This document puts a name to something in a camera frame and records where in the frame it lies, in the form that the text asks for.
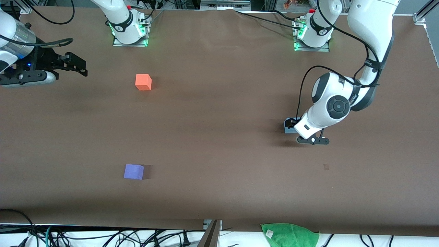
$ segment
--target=teal cable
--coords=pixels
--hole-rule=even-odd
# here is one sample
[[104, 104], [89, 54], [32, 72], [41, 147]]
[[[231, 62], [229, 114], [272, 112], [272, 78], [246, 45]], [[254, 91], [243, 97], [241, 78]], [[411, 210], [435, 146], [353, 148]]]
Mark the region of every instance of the teal cable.
[[46, 231], [46, 247], [49, 247], [49, 232], [52, 226], [49, 226]]

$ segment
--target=table surface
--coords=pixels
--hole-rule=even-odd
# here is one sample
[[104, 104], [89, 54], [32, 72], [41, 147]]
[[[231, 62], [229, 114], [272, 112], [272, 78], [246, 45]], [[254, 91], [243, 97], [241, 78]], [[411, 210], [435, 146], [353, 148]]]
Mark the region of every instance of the table surface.
[[[71, 13], [40, 9], [53, 20]], [[394, 17], [374, 103], [327, 128], [327, 146], [297, 144], [282, 123], [309, 67], [351, 76], [362, 65], [363, 45], [338, 32], [331, 52], [299, 52], [287, 27], [234, 11], [165, 11], [149, 46], [134, 48], [112, 46], [95, 8], [63, 26], [34, 13], [22, 22], [44, 41], [73, 37], [55, 50], [85, 59], [89, 76], [0, 88], [0, 207], [51, 224], [194, 229], [220, 218], [235, 230], [289, 222], [439, 235], [439, 69], [411, 17]], [[337, 25], [348, 30], [346, 16]], [[325, 72], [309, 74], [301, 113]], [[138, 73], [152, 76], [152, 91], [136, 89]], [[124, 179], [127, 163], [151, 165], [151, 178]]]

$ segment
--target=purple cube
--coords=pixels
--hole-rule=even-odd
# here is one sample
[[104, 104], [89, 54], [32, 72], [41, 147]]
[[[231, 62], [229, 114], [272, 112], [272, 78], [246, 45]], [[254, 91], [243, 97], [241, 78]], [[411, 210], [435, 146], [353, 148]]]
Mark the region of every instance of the purple cube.
[[126, 164], [125, 174], [123, 175], [123, 178], [142, 180], [143, 169], [144, 167], [142, 165]]

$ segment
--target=black strap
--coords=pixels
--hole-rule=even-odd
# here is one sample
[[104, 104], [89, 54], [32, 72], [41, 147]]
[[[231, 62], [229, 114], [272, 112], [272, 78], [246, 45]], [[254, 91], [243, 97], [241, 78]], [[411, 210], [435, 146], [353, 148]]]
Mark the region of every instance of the black strap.
[[111, 24], [111, 26], [113, 27], [113, 29], [119, 33], [125, 32], [125, 29], [131, 25], [131, 23], [133, 22], [133, 13], [131, 11], [128, 11], [130, 13], [130, 16], [128, 17], [128, 19], [122, 23], [119, 24], [115, 24], [113, 22], [109, 23]]
[[309, 23], [311, 27], [317, 32], [318, 36], [324, 36], [332, 29], [332, 27], [330, 26], [322, 27], [320, 25], [317, 25], [317, 23], [314, 21], [314, 15], [312, 15], [311, 18], [309, 19]]
[[377, 62], [367, 58], [366, 61], [364, 61], [364, 65], [373, 69], [382, 70], [385, 67], [385, 62]]
[[358, 93], [360, 92], [362, 84], [359, 80], [355, 79], [353, 86], [354, 88], [352, 89], [351, 96], [349, 97], [349, 104], [351, 105], [358, 99]]

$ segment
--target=white floor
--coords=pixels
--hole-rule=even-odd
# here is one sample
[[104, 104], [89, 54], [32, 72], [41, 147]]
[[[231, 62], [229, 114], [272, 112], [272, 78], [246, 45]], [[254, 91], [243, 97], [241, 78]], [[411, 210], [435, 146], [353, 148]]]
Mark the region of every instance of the white floor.
[[[141, 240], [147, 239], [154, 231], [140, 231], [138, 235]], [[181, 232], [181, 230], [169, 230], [162, 235], [169, 233]], [[116, 231], [104, 231], [104, 232], [69, 232], [66, 235], [73, 238], [87, 238], [95, 236], [107, 236], [115, 234]], [[190, 242], [199, 241], [202, 237], [202, 232], [189, 232], [187, 234]], [[262, 232], [221, 232], [219, 238], [219, 247], [229, 247], [238, 244], [237, 247], [270, 247], [265, 236]], [[0, 234], [0, 247], [17, 246], [27, 236], [26, 233], [12, 233], [12, 234]], [[321, 234], [317, 247], [322, 247], [330, 234]], [[384, 235], [371, 235], [375, 247], [388, 247], [390, 236]], [[71, 247], [100, 247], [109, 237], [99, 238], [94, 240], [70, 240]], [[116, 246], [117, 237], [114, 238], [108, 247]], [[177, 236], [170, 238], [160, 244], [161, 247], [170, 247], [178, 244], [179, 238]], [[44, 247], [45, 243], [40, 241], [40, 246]], [[137, 247], [139, 244], [133, 244], [125, 241], [120, 247]], [[395, 236], [392, 247], [438, 247], [439, 237], [410, 237], [410, 236]], [[31, 237], [26, 247], [36, 247], [35, 237]], [[328, 247], [365, 247], [360, 241], [359, 235], [348, 234], [335, 234], [329, 243]]]

